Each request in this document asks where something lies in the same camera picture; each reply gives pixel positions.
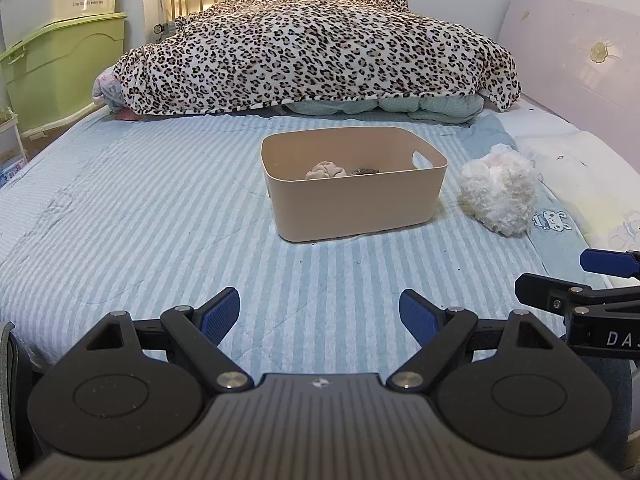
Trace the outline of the white cartoon pillow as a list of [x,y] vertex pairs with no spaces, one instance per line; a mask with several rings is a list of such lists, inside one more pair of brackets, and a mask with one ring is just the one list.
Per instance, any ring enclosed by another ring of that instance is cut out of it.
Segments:
[[594,288],[637,285],[582,270],[586,248],[636,252],[639,249],[639,174],[593,133],[525,100],[480,118],[529,159],[541,182],[529,239],[546,272],[554,278]]

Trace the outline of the white fluffy plush toy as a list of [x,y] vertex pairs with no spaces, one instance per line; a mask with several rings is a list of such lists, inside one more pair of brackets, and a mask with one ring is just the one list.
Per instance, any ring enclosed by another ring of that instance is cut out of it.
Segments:
[[537,203],[533,164],[506,144],[495,144],[460,169],[460,202],[486,229],[506,237],[522,236]]

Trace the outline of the blue striped bed sheet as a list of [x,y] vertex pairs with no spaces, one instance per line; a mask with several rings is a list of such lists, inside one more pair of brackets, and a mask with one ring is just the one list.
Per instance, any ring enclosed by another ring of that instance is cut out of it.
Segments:
[[605,288],[579,264],[573,219],[544,194],[526,236],[507,238],[458,202],[468,160],[461,127],[369,113],[364,126],[407,129],[449,166],[423,226],[291,244],[274,225],[260,144],[321,118],[224,115],[119,122],[94,113],[48,146],[1,191],[1,317],[40,367],[52,365],[111,311],[157,318],[225,287],[241,313],[222,342],[251,375],[390,374],[416,350],[398,315],[411,288],[440,306],[504,318],[525,272]]

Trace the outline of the beige plastic storage basket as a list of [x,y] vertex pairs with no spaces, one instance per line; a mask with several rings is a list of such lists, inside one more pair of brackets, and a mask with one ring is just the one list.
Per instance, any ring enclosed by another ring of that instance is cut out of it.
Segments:
[[[292,243],[332,240],[417,226],[430,221],[448,160],[432,144],[400,127],[300,130],[266,136],[262,171],[278,234]],[[306,180],[318,162],[349,174]]]

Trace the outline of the pale pink headboard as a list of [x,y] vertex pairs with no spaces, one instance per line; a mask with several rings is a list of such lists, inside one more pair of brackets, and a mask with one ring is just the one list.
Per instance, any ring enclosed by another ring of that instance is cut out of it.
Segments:
[[523,93],[639,168],[639,17],[576,0],[511,0],[498,43]]

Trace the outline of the light green folded quilt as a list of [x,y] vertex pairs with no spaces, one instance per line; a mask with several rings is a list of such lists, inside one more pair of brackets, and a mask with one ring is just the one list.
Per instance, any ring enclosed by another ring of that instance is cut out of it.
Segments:
[[478,116],[485,107],[479,94],[436,96],[436,98],[393,98],[367,101],[307,101],[284,104],[288,111],[306,116],[358,115],[372,110],[406,114],[414,120],[462,125]]

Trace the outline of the pink floral pillow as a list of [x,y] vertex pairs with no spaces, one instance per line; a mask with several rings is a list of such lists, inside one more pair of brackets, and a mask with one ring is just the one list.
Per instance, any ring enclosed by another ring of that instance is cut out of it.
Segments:
[[107,67],[93,81],[91,97],[96,104],[105,104],[112,112],[126,107],[122,87],[114,74],[114,66]]

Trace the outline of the leopard print blanket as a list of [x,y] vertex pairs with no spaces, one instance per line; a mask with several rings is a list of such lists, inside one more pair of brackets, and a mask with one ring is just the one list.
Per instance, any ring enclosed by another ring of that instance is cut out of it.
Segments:
[[224,0],[126,52],[113,76],[140,116],[473,94],[508,110],[521,93],[506,48],[406,0]]

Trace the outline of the green plastic storage bin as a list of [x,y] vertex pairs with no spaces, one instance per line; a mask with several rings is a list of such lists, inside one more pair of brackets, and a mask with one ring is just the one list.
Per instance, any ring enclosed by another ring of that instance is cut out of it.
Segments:
[[70,118],[92,103],[93,81],[124,50],[123,13],[52,23],[1,53],[10,107],[23,131]]

